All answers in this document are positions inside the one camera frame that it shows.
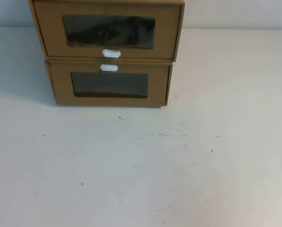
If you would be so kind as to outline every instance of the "drawer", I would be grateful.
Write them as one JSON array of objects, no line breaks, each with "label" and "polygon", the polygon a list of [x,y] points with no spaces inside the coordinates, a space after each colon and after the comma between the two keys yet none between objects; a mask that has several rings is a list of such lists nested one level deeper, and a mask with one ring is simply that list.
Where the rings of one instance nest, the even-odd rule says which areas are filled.
[{"label": "drawer", "polygon": [[32,1],[46,57],[173,61],[181,30],[183,3],[106,2]]},{"label": "drawer", "polygon": [[165,106],[172,65],[47,61],[61,105]]}]

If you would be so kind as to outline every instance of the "white surface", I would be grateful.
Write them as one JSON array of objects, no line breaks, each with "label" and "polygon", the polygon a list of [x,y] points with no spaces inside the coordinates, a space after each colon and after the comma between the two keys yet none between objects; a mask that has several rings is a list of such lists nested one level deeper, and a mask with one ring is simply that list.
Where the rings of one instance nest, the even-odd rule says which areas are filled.
[{"label": "white surface", "polygon": [[[282,29],[282,0],[185,0],[186,28]],[[0,26],[33,26],[27,0],[0,0]]]},{"label": "white surface", "polygon": [[0,227],[282,226],[282,31],[184,30],[170,94],[56,106],[34,29],[0,28]]}]

